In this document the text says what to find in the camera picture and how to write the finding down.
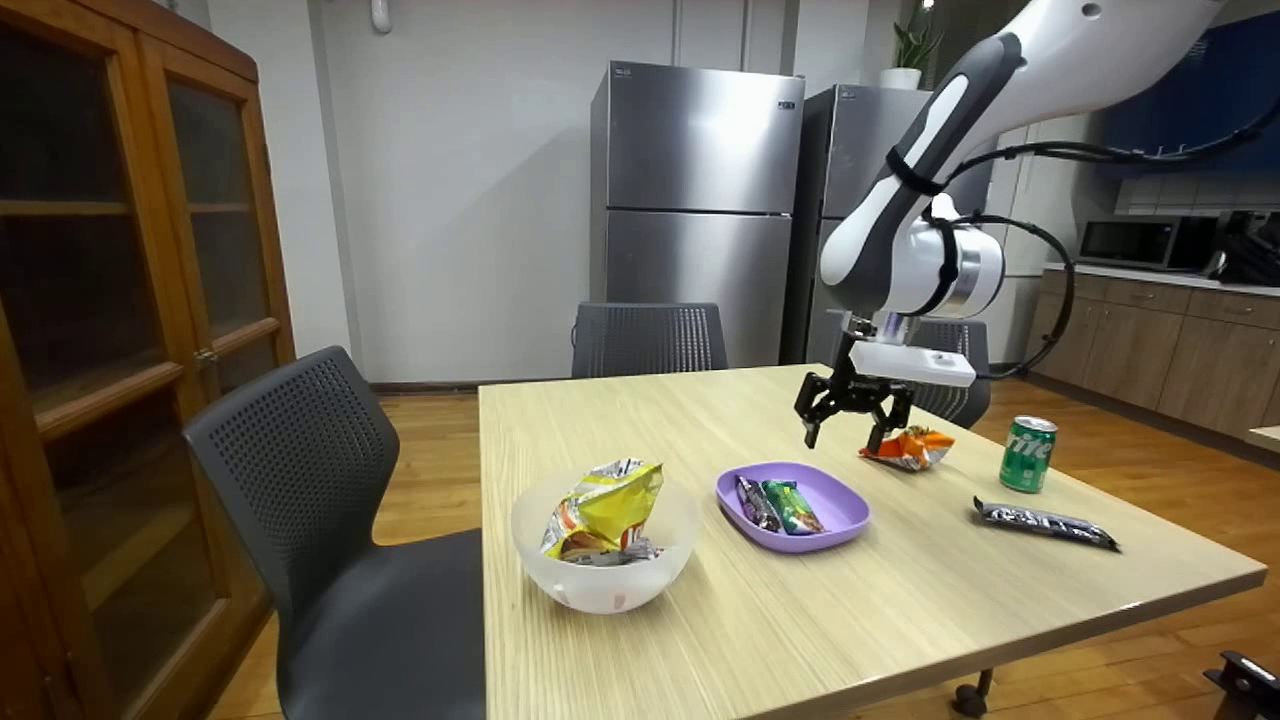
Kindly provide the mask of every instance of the small plate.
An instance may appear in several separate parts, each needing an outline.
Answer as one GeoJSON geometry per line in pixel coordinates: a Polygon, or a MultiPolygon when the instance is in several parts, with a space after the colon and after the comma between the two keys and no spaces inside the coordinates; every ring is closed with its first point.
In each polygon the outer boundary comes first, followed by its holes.
{"type": "Polygon", "coordinates": [[[715,482],[715,500],[734,533],[744,533],[753,545],[785,553],[785,558],[851,545],[870,522],[870,508],[865,495],[854,495],[849,486],[839,486],[834,476],[807,469],[807,466],[733,469],[715,482]],[[807,500],[807,508],[824,522],[824,528],[811,535],[788,535],[788,533],[767,533],[767,528],[753,523],[734,500],[734,476],[793,482],[799,489],[799,495],[807,500]]]}

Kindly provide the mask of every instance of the soda can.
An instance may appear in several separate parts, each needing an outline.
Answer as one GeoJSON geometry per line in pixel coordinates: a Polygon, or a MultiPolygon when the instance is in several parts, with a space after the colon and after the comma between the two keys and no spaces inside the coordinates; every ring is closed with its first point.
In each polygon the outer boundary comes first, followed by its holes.
{"type": "Polygon", "coordinates": [[[1057,426],[1044,416],[1014,416],[1009,426],[1000,486],[1014,492],[1038,492],[1052,466],[1057,426]]]}

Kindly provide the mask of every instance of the chair backrest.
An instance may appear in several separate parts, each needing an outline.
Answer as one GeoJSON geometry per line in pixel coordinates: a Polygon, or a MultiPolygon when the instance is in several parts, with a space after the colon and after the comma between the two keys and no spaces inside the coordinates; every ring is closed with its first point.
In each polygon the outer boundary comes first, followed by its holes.
{"type": "Polygon", "coordinates": [[[343,348],[236,390],[183,435],[283,628],[371,550],[399,441],[343,348]]]}
{"type": "Polygon", "coordinates": [[[934,386],[913,386],[915,404],[931,416],[943,416],[961,429],[973,429],[987,404],[992,404],[992,382],[987,376],[987,323],[969,320],[915,320],[908,331],[908,343],[961,353],[969,357],[975,382],[969,390],[934,390],[934,386]]]}
{"type": "Polygon", "coordinates": [[[571,376],[723,369],[715,305],[578,305],[571,376]]]}

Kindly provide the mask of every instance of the wooden cabinet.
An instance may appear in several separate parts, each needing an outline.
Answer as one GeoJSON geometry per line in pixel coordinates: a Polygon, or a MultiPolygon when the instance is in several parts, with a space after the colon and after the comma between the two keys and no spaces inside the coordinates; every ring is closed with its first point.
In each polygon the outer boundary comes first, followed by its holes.
{"type": "MultiPolygon", "coordinates": [[[[1048,274],[1037,335],[1061,289],[1048,274]]],[[[1079,277],[1071,330],[1037,376],[1244,441],[1280,422],[1280,295],[1079,277]]]]}
{"type": "Polygon", "coordinates": [[[1277,426],[1280,302],[1195,295],[1171,357],[1158,412],[1244,441],[1277,426]]]}
{"type": "Polygon", "coordinates": [[[262,592],[178,429],[291,357],[256,74],[147,0],[0,0],[0,95],[0,710],[195,718],[262,592]]]}
{"type": "MultiPolygon", "coordinates": [[[[1071,323],[1063,330],[1061,343],[1037,366],[1038,376],[1052,376],[1063,386],[1086,386],[1101,373],[1104,357],[1095,348],[1104,331],[1104,313],[1101,313],[1104,302],[1107,302],[1107,282],[1077,277],[1071,323]]],[[[1052,331],[1061,305],[1063,305],[1063,274],[1048,274],[1037,315],[1032,315],[1037,342],[1052,331]]]]}
{"type": "Polygon", "coordinates": [[[1187,289],[1112,282],[1091,348],[1095,392],[1140,409],[1158,404],[1187,302],[1187,289]]]}

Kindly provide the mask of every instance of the chair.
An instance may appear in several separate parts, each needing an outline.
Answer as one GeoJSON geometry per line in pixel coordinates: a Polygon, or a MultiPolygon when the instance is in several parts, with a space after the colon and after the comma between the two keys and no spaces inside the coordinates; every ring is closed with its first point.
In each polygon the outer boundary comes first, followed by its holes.
{"type": "Polygon", "coordinates": [[[283,718],[484,718],[478,533],[371,545],[399,435],[343,348],[236,390],[186,443],[280,614],[283,718]]]}
{"type": "Polygon", "coordinates": [[[571,376],[723,369],[715,305],[578,305],[571,376]]]}
{"type": "Polygon", "coordinates": [[[934,386],[913,386],[915,404],[931,416],[943,416],[961,429],[973,429],[992,409],[992,382],[987,376],[987,323],[969,320],[915,320],[908,331],[908,343],[961,353],[969,357],[975,382],[969,390],[934,390],[934,386]]]}

